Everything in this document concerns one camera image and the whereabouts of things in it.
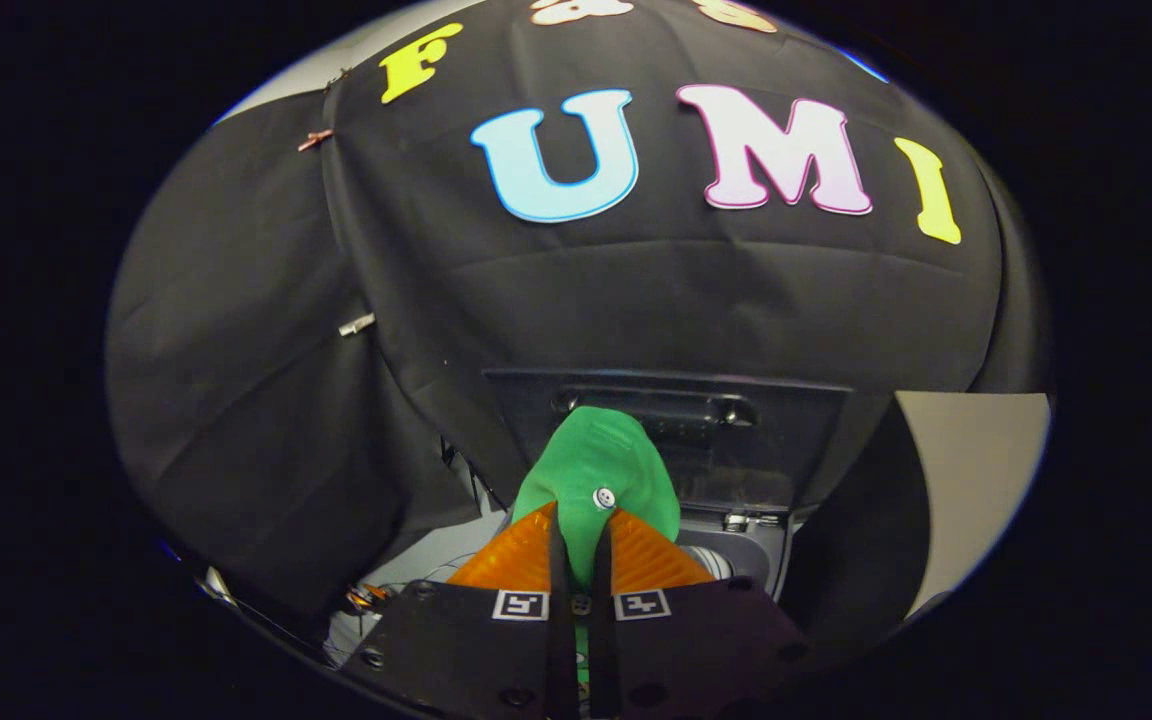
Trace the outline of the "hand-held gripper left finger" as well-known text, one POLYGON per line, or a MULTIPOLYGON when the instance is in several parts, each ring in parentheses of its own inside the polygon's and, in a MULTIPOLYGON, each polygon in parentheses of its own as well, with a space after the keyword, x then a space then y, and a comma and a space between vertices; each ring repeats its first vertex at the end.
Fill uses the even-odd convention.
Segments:
POLYGON ((556 505, 547 503, 450 578, 407 584, 340 675, 414 719, 573 719, 567 569, 556 505))

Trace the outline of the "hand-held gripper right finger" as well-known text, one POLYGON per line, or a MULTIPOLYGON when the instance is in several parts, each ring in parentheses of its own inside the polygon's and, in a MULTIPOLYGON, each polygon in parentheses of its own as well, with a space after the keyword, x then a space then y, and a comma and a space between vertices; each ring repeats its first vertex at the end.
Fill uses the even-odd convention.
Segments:
POLYGON ((593 717, 751 719, 809 653, 755 579, 710 577, 631 511, 605 524, 593 601, 593 717))

